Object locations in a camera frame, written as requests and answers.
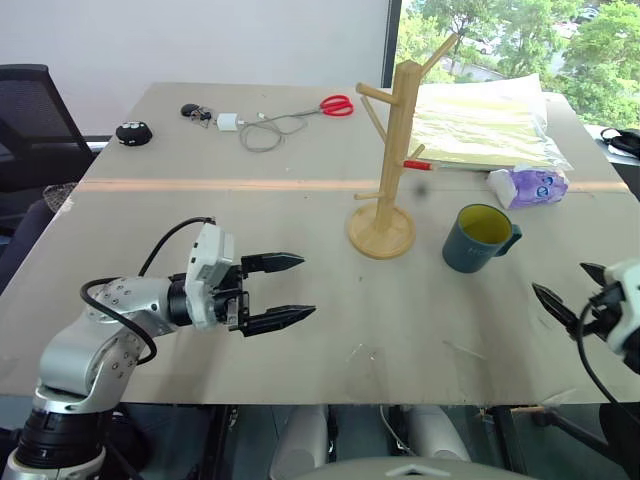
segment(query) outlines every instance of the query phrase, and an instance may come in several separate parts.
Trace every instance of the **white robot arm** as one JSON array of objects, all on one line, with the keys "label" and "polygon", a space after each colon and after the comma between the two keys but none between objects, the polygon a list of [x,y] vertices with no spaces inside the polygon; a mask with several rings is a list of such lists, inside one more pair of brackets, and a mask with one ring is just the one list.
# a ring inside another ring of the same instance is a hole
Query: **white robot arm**
[{"label": "white robot arm", "polygon": [[[218,323],[251,336],[285,328],[315,310],[288,305],[250,316],[242,280],[251,272],[286,270],[304,259],[272,253],[242,257],[234,266],[233,237],[207,220],[186,274],[108,278],[83,286],[88,305],[42,355],[33,410],[2,480],[97,478],[111,412],[135,367],[155,356],[153,337],[183,325],[202,330]],[[100,290],[90,294],[96,286]],[[140,358],[145,345],[150,353]]]}]

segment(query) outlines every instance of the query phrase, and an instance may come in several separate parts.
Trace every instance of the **wooden stand base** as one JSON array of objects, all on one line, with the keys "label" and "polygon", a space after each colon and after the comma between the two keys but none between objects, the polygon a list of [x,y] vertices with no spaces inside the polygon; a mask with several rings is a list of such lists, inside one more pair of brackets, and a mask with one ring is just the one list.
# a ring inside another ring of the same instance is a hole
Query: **wooden stand base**
[{"label": "wooden stand base", "polygon": [[384,260],[402,255],[411,248],[416,238],[416,227],[411,216],[398,207],[391,211],[391,226],[383,232],[373,224],[377,204],[360,207],[351,217],[348,231],[354,247],[368,257]]}]

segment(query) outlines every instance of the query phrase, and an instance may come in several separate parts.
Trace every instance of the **window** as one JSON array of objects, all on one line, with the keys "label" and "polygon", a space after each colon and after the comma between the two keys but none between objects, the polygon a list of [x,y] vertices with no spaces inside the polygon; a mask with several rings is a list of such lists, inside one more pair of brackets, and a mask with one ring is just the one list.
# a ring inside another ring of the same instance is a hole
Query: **window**
[{"label": "window", "polygon": [[640,0],[403,0],[395,61],[460,39],[425,83],[539,73],[584,123],[640,127]]}]

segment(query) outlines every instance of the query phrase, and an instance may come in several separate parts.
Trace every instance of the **plastic bag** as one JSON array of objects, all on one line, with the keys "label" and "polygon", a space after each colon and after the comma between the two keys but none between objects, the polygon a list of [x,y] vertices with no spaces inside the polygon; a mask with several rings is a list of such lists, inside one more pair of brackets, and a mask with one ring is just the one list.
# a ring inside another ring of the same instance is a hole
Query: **plastic bag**
[{"label": "plastic bag", "polygon": [[483,170],[526,164],[573,170],[546,135],[547,109],[538,75],[420,87],[410,152],[444,166]]}]

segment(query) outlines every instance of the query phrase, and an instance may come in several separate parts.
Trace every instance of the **purple tissue package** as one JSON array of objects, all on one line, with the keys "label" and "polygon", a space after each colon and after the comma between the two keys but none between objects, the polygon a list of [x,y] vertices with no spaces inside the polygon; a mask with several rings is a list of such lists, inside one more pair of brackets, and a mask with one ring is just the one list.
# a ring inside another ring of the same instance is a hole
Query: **purple tissue package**
[{"label": "purple tissue package", "polygon": [[493,171],[487,183],[504,208],[559,202],[569,188],[561,171],[526,166]]}]

